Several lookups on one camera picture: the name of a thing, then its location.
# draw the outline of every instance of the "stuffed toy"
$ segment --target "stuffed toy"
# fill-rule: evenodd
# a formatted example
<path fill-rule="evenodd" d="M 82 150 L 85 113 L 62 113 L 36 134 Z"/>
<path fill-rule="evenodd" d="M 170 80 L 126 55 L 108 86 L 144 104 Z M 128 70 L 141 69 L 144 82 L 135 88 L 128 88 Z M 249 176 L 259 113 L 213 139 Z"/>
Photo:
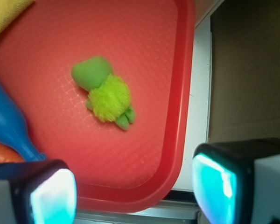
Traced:
<path fill-rule="evenodd" d="M 115 122 L 123 130 L 135 121 L 131 92 L 126 83 L 115 75 L 111 64 L 96 56 L 75 64 L 72 77 L 88 91 L 86 107 L 102 122 Z"/>

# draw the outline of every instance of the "blue plastic bottle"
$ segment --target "blue plastic bottle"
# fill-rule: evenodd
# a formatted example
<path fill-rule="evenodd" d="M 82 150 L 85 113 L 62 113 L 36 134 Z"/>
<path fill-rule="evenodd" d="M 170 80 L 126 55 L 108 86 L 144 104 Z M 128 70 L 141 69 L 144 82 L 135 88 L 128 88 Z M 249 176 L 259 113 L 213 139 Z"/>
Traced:
<path fill-rule="evenodd" d="M 41 161 L 45 154 L 37 151 L 29 139 L 27 123 L 20 109 L 0 86 L 0 143 L 17 151 L 26 161 Z"/>

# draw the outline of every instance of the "toy head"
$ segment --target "toy head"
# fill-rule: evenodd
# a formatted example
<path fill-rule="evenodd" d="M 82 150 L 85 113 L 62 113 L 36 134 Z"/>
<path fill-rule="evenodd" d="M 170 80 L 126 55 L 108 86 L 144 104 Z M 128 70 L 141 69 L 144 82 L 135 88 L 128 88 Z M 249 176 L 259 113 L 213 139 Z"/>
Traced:
<path fill-rule="evenodd" d="M 74 81 L 86 91 L 100 87 L 110 74 L 111 64 L 100 56 L 75 64 L 71 71 Z"/>

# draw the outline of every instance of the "yellow towel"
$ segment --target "yellow towel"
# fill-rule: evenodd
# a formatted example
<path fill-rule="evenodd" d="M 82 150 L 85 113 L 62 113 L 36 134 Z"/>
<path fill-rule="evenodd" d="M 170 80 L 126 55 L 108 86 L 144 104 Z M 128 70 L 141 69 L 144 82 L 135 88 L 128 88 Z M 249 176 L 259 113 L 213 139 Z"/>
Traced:
<path fill-rule="evenodd" d="M 0 33 L 34 0 L 0 0 Z"/>

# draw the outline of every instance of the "red plastic tray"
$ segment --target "red plastic tray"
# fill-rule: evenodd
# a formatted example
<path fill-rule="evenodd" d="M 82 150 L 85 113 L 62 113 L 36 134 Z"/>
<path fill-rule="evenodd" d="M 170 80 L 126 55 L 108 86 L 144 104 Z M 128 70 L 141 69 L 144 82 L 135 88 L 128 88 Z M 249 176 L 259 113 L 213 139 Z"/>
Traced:
<path fill-rule="evenodd" d="M 0 35 L 0 83 L 31 140 L 66 161 L 78 207 L 135 212 L 159 202 L 182 164 L 194 34 L 192 0 L 37 0 Z M 136 121 L 100 123 L 72 66 L 106 57 Z"/>

